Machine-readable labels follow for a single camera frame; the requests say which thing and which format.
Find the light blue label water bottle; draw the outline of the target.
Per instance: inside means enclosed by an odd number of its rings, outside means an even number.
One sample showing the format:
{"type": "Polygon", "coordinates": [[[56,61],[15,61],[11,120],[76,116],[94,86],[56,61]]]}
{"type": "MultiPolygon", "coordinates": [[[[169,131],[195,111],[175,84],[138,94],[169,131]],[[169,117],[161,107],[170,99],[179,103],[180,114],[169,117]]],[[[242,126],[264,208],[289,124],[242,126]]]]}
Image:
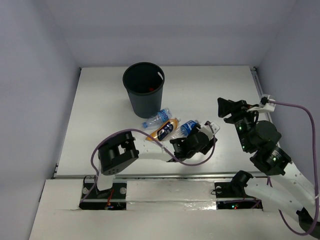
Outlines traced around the light blue label water bottle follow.
{"type": "Polygon", "coordinates": [[[169,108],[161,109],[157,114],[142,123],[144,129],[154,129],[160,127],[166,121],[172,118],[172,113],[169,108]]]}

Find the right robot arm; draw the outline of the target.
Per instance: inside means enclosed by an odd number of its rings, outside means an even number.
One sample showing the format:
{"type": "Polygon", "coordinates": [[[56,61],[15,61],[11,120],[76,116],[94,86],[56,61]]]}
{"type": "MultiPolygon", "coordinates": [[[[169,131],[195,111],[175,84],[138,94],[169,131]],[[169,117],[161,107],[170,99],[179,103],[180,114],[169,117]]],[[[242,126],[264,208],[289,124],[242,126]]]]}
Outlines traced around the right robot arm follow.
{"type": "Polygon", "coordinates": [[[250,161],[267,176],[267,184],[257,183],[250,173],[240,170],[230,182],[224,183],[217,194],[233,197],[255,197],[270,202],[281,216],[288,215],[298,222],[303,232],[320,238],[320,191],[316,147],[312,147],[314,182],[310,182],[279,147],[282,135],[267,120],[258,120],[259,114],[272,112],[278,104],[270,95],[264,95],[259,104],[245,100],[232,101],[219,97],[218,116],[235,126],[241,148],[250,153],[250,161]]]}

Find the orange drink bottle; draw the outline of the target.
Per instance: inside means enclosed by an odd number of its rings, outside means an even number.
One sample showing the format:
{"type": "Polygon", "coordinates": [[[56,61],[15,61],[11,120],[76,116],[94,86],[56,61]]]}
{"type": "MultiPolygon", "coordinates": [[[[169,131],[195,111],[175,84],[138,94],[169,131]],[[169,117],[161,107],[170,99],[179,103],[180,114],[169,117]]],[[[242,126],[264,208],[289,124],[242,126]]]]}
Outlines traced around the orange drink bottle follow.
{"type": "Polygon", "coordinates": [[[167,120],[160,128],[152,132],[150,136],[147,136],[146,140],[152,141],[152,138],[159,142],[165,140],[171,133],[173,133],[177,129],[180,121],[181,119],[179,117],[167,120]]]}

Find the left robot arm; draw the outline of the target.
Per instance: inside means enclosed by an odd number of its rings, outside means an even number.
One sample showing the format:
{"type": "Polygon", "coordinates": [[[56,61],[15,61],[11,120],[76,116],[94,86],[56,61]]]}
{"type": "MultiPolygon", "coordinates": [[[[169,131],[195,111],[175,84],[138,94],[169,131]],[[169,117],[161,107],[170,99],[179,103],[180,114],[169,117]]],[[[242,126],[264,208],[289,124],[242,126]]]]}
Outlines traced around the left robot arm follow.
{"type": "Polygon", "coordinates": [[[132,132],[147,133],[137,129],[125,129],[105,138],[94,149],[91,162],[95,155],[99,160],[95,169],[96,177],[93,191],[97,196],[104,198],[110,194],[115,175],[119,174],[136,160],[156,160],[165,163],[176,162],[188,167],[197,167],[206,163],[215,149],[215,133],[208,129],[197,130],[187,137],[176,138],[168,142],[156,139],[135,139],[132,132]],[[186,160],[195,159],[196,154],[205,157],[198,163],[187,163],[186,160]]]}

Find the dark blue label bottle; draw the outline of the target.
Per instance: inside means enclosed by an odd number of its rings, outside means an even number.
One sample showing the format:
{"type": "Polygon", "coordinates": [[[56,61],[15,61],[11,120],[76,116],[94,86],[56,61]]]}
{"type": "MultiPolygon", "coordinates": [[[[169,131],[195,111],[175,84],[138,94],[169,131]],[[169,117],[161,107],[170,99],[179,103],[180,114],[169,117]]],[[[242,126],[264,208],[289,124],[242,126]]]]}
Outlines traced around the dark blue label bottle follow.
{"type": "Polygon", "coordinates": [[[178,138],[186,138],[192,131],[192,129],[199,124],[198,120],[189,120],[179,126],[169,137],[170,140],[178,139],[178,138]]]}

